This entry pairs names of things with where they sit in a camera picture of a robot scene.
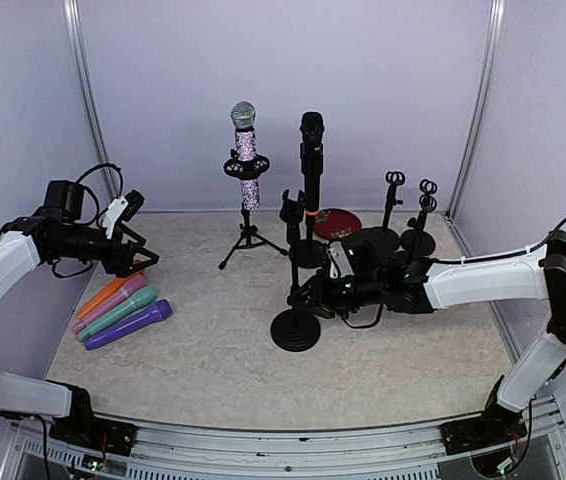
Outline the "orange microphone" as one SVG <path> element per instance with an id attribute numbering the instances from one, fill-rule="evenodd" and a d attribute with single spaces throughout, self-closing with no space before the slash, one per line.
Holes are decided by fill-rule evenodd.
<path id="1" fill-rule="evenodd" d="M 78 319 L 82 319 L 97 306 L 103 303 L 110 295 L 115 293 L 127 280 L 130 280 L 131 278 L 132 275 L 125 278 L 115 277 L 78 310 L 76 317 Z"/>

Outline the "pink microphone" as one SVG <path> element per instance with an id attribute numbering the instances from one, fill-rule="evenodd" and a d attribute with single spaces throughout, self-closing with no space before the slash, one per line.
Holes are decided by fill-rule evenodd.
<path id="1" fill-rule="evenodd" d="M 97 306 L 94 310 L 84 316 L 82 319 L 78 319 L 71 326 L 71 332 L 73 334 L 79 333 L 83 330 L 89 323 L 96 320 L 98 317 L 108 312 L 115 306 L 122 303 L 124 300 L 129 298 L 136 291 L 147 286 L 147 281 L 143 275 L 135 274 L 132 275 L 130 280 L 127 280 L 115 293 L 110 295 L 103 303 Z"/>

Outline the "teal microphone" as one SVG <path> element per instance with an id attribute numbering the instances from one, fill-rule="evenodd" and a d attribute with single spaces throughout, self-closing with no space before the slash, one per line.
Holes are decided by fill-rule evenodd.
<path id="1" fill-rule="evenodd" d="M 157 299 L 157 296 L 158 293 L 154 287 L 146 286 L 141 288 L 122 303 L 89 323 L 83 330 L 76 334 L 76 339 L 79 342 L 84 342 L 91 336 L 113 326 L 120 320 L 145 309 Z"/>

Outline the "purple microphone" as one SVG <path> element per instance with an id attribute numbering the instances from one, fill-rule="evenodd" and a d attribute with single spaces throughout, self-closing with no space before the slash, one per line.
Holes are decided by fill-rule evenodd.
<path id="1" fill-rule="evenodd" d="M 138 313 L 132 314 L 101 332 L 92 335 L 83 342 L 84 348 L 88 351 L 101 348 L 146 326 L 162 322 L 172 314 L 173 309 L 168 300 L 161 299 L 155 301 Z"/>

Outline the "black desk stand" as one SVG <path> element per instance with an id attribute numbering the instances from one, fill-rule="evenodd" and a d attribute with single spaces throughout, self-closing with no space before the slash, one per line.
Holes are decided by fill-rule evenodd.
<path id="1" fill-rule="evenodd" d="M 361 230 L 364 240 L 380 240 L 383 247 L 390 251 L 397 251 L 400 246 L 399 235 L 390 228 L 390 219 L 394 207 L 402 205 L 403 201 L 397 198 L 397 189 L 405 183 L 405 175 L 400 171 L 389 171 L 385 175 L 388 184 L 384 215 L 380 226 L 368 227 Z"/>

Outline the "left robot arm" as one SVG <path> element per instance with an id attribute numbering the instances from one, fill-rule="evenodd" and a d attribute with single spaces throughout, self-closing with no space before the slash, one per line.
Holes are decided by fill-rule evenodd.
<path id="1" fill-rule="evenodd" d="M 91 219 L 83 218 L 84 198 L 94 194 L 86 183 L 90 174 L 50 181 L 41 206 L 0 227 L 0 305 L 40 267 L 55 268 L 65 259 L 84 269 L 100 264 L 118 278 L 157 264 L 158 254 L 128 225 L 145 203 L 139 191 L 120 189 L 107 206 L 95 207 Z M 51 422 L 48 438 L 118 456 L 131 455 L 137 435 L 133 424 L 96 414 L 82 387 L 2 369 L 0 417 L 46 418 Z"/>

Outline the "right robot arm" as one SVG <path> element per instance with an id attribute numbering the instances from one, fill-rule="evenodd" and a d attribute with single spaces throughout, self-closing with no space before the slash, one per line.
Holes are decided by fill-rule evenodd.
<path id="1" fill-rule="evenodd" d="M 523 411 L 566 364 L 566 232 L 518 251 L 440 260 L 395 251 L 382 234 L 359 231 L 333 242 L 326 262 L 288 302 L 323 318 L 347 318 L 369 305 L 418 315 L 519 299 L 548 303 L 549 320 L 494 385 L 480 415 L 441 425 L 445 451 L 455 455 L 524 437 Z"/>

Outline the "black tripod microphone stand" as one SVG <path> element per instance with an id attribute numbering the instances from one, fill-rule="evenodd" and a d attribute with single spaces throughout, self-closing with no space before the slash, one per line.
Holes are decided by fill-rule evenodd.
<path id="1" fill-rule="evenodd" d="M 270 167 L 270 160 L 260 154 L 257 154 L 253 160 L 246 162 L 239 160 L 239 154 L 236 149 L 230 150 L 230 158 L 224 163 L 224 173 L 232 178 L 240 181 L 256 181 Z M 243 223 L 240 225 L 240 236 L 236 243 L 232 246 L 227 256 L 220 262 L 218 268 L 223 270 L 226 268 L 230 258 L 237 250 L 250 250 L 260 246 L 269 246 L 283 256 L 288 255 L 288 251 L 269 241 L 258 233 L 258 227 L 251 223 L 250 211 L 247 209 L 247 203 L 242 200 L 241 215 Z"/>

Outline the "black microphone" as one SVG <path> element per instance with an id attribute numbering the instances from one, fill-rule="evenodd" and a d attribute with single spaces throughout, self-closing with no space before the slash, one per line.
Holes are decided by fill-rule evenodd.
<path id="1" fill-rule="evenodd" d="M 300 131 L 301 171 L 304 177 L 306 212 L 317 216 L 319 211 L 320 176 L 323 173 L 323 117 L 319 112 L 305 112 L 302 115 Z"/>

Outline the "glitter microphone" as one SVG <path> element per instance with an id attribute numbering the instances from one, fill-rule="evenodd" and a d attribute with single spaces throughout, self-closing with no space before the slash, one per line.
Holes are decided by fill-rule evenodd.
<path id="1" fill-rule="evenodd" d="M 240 164 L 250 162 L 257 156 L 256 134 L 254 123 L 256 109 L 248 101 L 235 104 L 230 112 L 230 118 L 235 128 L 235 150 Z M 241 180 L 240 189 L 243 207 L 248 211 L 260 208 L 260 193 L 257 179 Z"/>

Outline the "red patterned coaster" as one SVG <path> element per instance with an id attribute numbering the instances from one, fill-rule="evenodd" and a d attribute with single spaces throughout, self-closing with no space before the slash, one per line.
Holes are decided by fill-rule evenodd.
<path id="1" fill-rule="evenodd" d="M 315 219 L 314 233 L 323 239 L 348 236 L 362 228 L 362 222 L 354 213 L 338 209 L 322 209 Z"/>

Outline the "aluminium corner frame post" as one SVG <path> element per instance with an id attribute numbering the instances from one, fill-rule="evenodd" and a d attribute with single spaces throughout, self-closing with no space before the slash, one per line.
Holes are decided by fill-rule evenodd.
<path id="1" fill-rule="evenodd" d="M 450 222 L 454 222 L 459 215 L 465 193 L 469 186 L 472 168 L 475 163 L 480 135 L 488 108 L 494 71 L 497 64 L 505 10 L 505 0 L 493 0 L 490 3 L 490 15 L 477 92 L 462 151 L 461 163 L 446 209 L 446 216 Z"/>

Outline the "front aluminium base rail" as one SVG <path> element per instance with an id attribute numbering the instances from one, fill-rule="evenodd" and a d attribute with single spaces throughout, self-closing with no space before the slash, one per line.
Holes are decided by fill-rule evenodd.
<path id="1" fill-rule="evenodd" d="M 270 432 L 135 421 L 129 455 L 42 439 L 37 421 L 10 427 L 0 479 L 444 479 L 476 476 L 487 447 L 451 455 L 442 420 L 389 427 Z"/>

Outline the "left aluminium frame post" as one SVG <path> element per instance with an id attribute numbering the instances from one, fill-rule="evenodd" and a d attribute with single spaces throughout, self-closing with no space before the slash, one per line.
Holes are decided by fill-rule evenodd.
<path id="1" fill-rule="evenodd" d="M 63 13 L 70 42 L 70 50 L 76 70 L 80 96 L 87 120 L 90 136 L 99 165 L 110 162 L 101 121 L 98 114 L 97 102 L 90 78 L 87 49 L 82 31 L 79 2 L 63 0 Z"/>

